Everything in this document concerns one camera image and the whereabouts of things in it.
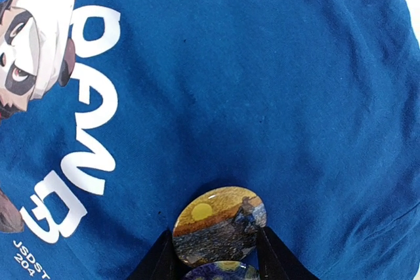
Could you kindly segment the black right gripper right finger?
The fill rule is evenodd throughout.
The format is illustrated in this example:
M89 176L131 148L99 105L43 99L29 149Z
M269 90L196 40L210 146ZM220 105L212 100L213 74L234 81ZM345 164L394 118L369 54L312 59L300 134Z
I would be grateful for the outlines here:
M261 280L319 280L268 226L258 229L256 248Z

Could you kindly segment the blue printed t-shirt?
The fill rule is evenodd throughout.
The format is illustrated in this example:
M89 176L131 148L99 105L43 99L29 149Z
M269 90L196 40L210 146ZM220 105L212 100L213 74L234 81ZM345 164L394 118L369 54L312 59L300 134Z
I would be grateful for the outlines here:
M226 186L319 279L418 274L406 0L1 0L2 279L127 279Z

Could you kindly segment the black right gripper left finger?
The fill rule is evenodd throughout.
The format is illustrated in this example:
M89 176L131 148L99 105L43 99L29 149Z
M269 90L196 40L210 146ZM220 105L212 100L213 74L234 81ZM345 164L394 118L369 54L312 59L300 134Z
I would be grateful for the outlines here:
M172 233L165 230L140 261L128 280L176 280L178 258L173 247Z

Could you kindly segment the sunset painting round brooch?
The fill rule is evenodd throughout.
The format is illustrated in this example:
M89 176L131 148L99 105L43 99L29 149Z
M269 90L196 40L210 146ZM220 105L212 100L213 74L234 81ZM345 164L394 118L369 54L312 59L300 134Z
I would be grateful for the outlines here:
M263 200L253 191L226 186L204 193L179 214L173 228L178 258L192 268L242 260L256 247L267 223Z

